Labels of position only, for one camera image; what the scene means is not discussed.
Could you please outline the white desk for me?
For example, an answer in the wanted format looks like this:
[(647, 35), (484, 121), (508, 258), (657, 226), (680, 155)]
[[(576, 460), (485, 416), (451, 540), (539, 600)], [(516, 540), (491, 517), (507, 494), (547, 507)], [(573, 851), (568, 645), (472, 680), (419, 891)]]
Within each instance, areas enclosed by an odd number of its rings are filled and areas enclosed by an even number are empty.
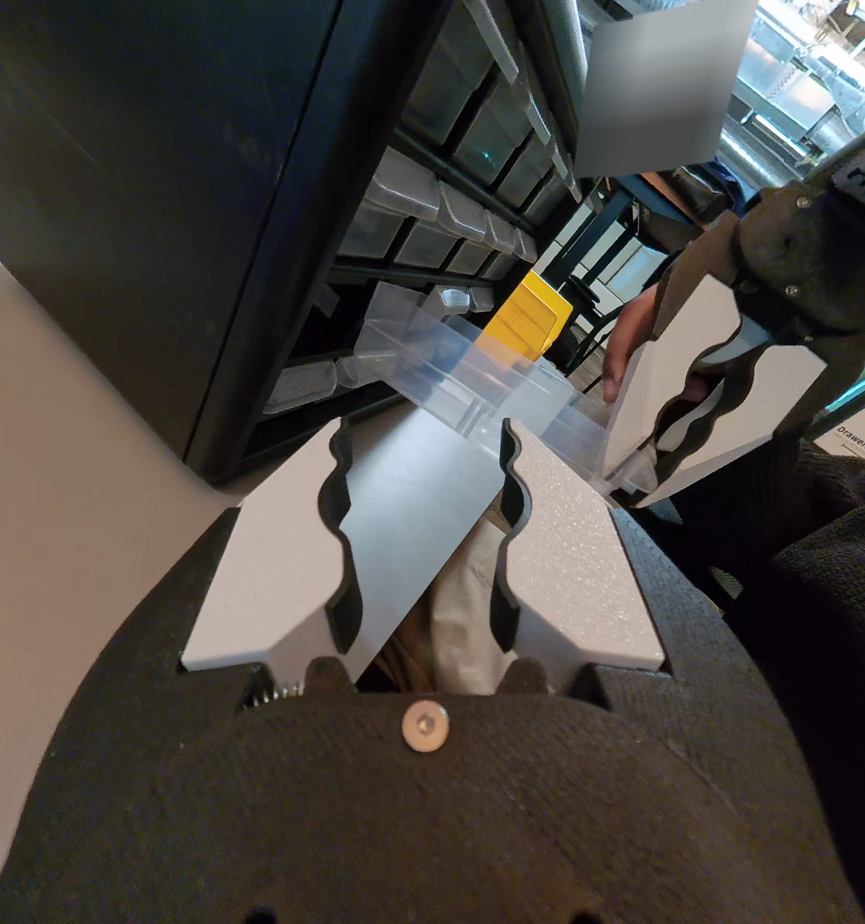
[(0, 264), (0, 871), (103, 647), (279, 466), (220, 488), (198, 479)]

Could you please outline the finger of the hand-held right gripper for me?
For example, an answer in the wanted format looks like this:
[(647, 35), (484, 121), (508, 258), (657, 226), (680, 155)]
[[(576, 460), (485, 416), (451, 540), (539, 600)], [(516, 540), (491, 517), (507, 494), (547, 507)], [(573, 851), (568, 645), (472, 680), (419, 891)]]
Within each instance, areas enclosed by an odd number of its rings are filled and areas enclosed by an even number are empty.
[(760, 286), (742, 263), (740, 225), (720, 215), (657, 283), (611, 406), (603, 479), (697, 482), (759, 448)]
[(660, 502), (768, 443), (808, 425), (862, 375), (853, 338), (809, 345), (741, 341), (743, 318), (676, 318), (634, 353), (634, 452), (654, 460)]

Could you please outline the person's black sweater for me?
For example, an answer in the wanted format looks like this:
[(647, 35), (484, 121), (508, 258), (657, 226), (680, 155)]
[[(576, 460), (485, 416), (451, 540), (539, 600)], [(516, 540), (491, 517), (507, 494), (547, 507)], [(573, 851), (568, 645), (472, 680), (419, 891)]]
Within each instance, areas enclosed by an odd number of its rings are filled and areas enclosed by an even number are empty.
[(665, 556), (668, 676), (602, 671), (612, 710), (697, 770), (755, 847), (678, 848), (717, 904), (678, 922), (865, 922), (865, 461), (778, 440), (630, 512)]

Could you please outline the group of small clear drawers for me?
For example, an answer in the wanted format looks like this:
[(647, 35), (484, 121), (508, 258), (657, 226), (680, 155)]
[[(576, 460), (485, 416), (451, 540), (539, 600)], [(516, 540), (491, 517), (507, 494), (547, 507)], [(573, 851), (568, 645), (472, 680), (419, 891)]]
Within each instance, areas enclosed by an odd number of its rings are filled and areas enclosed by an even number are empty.
[(329, 256), (302, 302), (262, 416), (324, 403), (344, 385), (324, 370), (360, 335), (376, 283), (508, 293), (504, 279), (581, 200), (575, 103), (587, 56), (576, 2), (397, 2), (431, 17), (380, 37), (352, 72), (353, 128), (328, 178)]

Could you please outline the clear plastic divided drawer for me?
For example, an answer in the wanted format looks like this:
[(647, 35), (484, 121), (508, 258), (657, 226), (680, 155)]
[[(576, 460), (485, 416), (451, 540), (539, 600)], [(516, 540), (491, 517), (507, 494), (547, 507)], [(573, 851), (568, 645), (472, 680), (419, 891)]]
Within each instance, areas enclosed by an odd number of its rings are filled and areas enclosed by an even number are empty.
[(504, 419), (523, 424), (601, 492), (654, 491), (654, 460), (638, 450), (609, 476), (600, 471), (611, 410), (544, 359), (513, 352), (460, 316), (441, 319), (431, 295), (388, 282), (369, 299), (354, 355), (357, 368), (499, 456)]

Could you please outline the person's beige pants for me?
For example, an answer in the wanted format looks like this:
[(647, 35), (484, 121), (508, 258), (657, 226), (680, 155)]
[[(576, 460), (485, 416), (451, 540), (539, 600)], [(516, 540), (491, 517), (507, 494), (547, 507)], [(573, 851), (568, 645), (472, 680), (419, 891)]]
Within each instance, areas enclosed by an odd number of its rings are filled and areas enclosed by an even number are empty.
[(508, 531), (493, 506), (403, 618), (391, 643), (405, 691), (491, 695), (516, 658), (491, 631), (497, 552)]

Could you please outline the yellow plastic bin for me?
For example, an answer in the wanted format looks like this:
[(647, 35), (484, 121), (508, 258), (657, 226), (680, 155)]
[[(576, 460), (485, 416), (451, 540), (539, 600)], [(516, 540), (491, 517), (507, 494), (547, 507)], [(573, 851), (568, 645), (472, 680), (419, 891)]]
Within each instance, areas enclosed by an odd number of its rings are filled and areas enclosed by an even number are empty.
[(521, 357), (537, 361), (565, 324), (577, 317), (573, 305), (540, 275), (529, 271), (483, 333)]

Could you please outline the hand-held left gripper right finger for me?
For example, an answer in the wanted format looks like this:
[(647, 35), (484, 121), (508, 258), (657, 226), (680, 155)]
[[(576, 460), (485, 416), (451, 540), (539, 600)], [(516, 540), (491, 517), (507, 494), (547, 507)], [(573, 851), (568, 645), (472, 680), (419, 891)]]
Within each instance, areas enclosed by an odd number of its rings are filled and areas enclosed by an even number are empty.
[(588, 665), (657, 673), (664, 646), (608, 502), (521, 422), (502, 425), (492, 636), (571, 691)]

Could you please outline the silver ventilation duct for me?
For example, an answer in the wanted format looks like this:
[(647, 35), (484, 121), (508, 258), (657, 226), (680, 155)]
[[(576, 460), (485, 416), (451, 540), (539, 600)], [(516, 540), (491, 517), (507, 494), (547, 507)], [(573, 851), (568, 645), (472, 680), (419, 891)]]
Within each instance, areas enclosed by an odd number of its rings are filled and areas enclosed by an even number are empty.
[(750, 187), (803, 177), (865, 132), (865, 1), (761, 1), (718, 158)]

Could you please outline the black parts drawer cabinet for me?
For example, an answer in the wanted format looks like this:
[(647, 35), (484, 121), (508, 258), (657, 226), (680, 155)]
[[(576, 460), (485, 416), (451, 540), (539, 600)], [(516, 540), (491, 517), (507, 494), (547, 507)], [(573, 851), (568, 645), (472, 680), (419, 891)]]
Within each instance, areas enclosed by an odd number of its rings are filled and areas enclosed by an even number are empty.
[(295, 451), (363, 389), (264, 419), (329, 256), (352, 72), (405, 1), (0, 1), (0, 264), (200, 478)]

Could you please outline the black metal frame table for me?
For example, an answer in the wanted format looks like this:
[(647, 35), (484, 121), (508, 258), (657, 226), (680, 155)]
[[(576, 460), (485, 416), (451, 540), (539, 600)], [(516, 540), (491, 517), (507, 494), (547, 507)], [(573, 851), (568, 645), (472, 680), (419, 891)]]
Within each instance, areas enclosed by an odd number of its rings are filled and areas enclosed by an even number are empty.
[(600, 309), (600, 274), (631, 245), (662, 255), (665, 268), (722, 214), (741, 216), (740, 182), (715, 161), (662, 173), (602, 178), (590, 191), (590, 214), (547, 263), (542, 279), (572, 306), (546, 358), (572, 373), (594, 351), (620, 308)]

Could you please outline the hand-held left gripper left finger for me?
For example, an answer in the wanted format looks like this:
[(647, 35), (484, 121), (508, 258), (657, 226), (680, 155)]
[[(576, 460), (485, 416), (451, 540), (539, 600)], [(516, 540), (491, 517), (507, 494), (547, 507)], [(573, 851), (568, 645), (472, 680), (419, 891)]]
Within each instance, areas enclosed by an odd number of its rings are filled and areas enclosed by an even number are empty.
[(335, 419), (241, 502), (184, 648), (186, 671), (305, 672), (350, 652), (363, 615), (342, 529), (352, 465), (351, 427)]

